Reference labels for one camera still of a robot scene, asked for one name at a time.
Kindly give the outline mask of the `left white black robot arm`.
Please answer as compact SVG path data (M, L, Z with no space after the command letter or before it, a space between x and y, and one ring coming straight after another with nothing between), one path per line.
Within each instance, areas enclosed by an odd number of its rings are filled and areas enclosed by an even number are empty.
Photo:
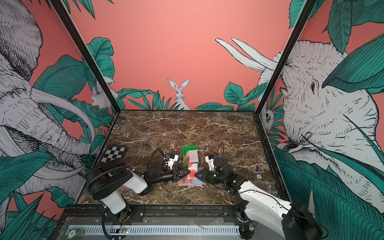
M120 187L126 187L140 196L149 194L154 184L178 182L188 176L191 171L176 167L172 170L164 168L161 164L147 167L141 174L132 167L123 163L107 164L105 167L92 169L86 175L86 189L93 199L99 201L108 213L118 217L129 216L131 209L119 193Z

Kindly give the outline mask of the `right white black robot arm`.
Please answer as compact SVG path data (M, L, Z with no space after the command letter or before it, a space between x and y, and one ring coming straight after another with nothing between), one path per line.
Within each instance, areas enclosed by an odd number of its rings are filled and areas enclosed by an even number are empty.
M323 230L308 208L301 202L288 202L263 191L239 175L222 158L207 160L209 168L195 173L206 184L223 189L242 199L237 205L238 219L258 222L286 240L319 240Z

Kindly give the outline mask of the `pink leather card holder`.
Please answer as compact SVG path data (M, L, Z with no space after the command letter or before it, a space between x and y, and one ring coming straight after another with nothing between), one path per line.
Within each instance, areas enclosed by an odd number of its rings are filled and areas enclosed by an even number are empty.
M184 177L183 179L178 181L178 186L201 186L204 185L202 181L199 179L188 179L188 177Z

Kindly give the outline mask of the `green plastic tray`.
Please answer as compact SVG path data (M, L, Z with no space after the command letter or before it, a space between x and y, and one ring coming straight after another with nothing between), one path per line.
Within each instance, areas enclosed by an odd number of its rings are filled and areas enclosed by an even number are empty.
M183 164L185 166L189 164L198 164L198 148L197 146L183 147Z

